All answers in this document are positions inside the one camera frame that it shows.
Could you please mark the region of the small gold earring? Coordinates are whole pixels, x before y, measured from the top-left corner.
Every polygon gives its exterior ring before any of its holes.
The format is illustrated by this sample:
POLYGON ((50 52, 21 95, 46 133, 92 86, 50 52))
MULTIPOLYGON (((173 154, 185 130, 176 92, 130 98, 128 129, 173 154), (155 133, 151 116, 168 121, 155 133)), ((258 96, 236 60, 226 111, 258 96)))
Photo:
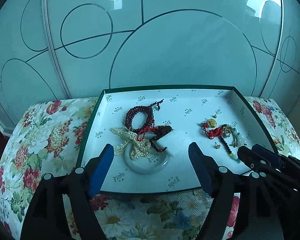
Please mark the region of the small gold earring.
POLYGON ((221 147, 220 144, 218 144, 217 142, 215 142, 215 149, 219 149, 221 147))

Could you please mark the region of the gold pendant red tassel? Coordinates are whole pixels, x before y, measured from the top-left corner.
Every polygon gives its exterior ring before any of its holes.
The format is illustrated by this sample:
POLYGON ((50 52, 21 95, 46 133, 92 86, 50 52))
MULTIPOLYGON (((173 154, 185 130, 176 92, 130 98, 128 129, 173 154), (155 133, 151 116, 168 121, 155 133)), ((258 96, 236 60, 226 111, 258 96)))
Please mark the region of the gold pendant red tassel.
POLYGON ((215 119, 207 119, 200 124, 204 134, 209 139, 220 137, 223 134, 225 125, 217 126, 215 119))

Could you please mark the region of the white jade bangle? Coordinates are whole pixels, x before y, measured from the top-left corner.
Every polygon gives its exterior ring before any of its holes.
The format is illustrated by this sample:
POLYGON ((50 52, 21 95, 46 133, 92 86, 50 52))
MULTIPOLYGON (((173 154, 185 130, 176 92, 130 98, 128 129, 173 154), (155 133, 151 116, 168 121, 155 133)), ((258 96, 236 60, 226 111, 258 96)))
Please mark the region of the white jade bangle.
POLYGON ((162 171, 171 162, 173 155, 170 152, 158 153, 151 150, 151 154, 147 157, 140 157, 133 160, 130 154, 134 149, 132 142, 130 142, 123 155, 124 162, 133 172, 141 175, 150 175, 162 171))

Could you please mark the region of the floral tablecloth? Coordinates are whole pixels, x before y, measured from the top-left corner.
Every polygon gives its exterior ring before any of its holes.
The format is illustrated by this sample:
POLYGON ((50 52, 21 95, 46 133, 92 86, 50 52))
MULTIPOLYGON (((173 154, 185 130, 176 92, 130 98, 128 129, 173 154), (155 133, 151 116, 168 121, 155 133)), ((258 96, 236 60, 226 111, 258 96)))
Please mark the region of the floral tablecloth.
MULTIPOLYGON (((14 238, 21 235, 25 214, 42 176, 63 176, 76 167, 85 129, 98 99, 32 105, 17 124, 0 160, 0 220, 14 238)), ((245 99, 264 123, 277 151, 300 159, 300 139, 277 103, 256 97, 245 99)), ((145 125, 155 125, 153 107, 132 107, 124 126, 112 129, 124 140, 113 146, 115 156, 122 154, 130 142, 134 147, 130 154, 133 160, 150 155, 149 139, 155 134, 147 132, 145 139, 138 142, 136 133, 131 131, 145 125)), ((231 126, 224 125, 217 143, 238 160, 234 140, 239 144, 239 137, 231 126)), ((200 187, 143 194, 101 191, 90 203, 108 239, 194 239, 212 198, 200 187)))

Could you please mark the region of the green shallow cardboard box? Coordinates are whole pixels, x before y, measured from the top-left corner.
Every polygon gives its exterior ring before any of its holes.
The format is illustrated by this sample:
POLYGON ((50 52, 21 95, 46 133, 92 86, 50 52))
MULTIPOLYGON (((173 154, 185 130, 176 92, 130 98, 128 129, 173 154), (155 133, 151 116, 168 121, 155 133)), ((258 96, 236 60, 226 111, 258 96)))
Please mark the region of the green shallow cardboard box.
POLYGON ((102 91, 81 142, 77 166, 85 166, 100 155, 106 144, 118 146, 123 138, 112 132, 123 127, 127 112, 135 106, 152 106, 156 126, 171 126, 173 131, 159 139, 157 148, 173 155, 162 171, 141 175, 124 162, 124 153, 114 157, 102 192, 143 194, 191 190, 200 183, 189 160, 188 148, 196 142, 201 151, 234 174, 250 168, 232 159, 226 147, 215 149, 218 139, 209 139, 200 124, 215 119, 217 125, 229 125, 239 137, 239 144, 255 144, 276 152, 275 144, 253 107, 234 87, 211 85, 165 85, 106 89, 102 91))

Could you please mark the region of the frosted glass wardrobe doors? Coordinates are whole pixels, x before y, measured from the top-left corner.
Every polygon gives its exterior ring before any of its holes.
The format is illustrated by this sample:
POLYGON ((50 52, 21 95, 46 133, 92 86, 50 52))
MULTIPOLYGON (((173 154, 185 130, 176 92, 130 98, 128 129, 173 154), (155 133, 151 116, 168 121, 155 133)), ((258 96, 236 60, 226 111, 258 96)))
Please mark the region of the frosted glass wardrobe doors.
POLYGON ((290 113, 297 0, 0 0, 0 131, 34 103, 107 88, 234 86, 290 113))

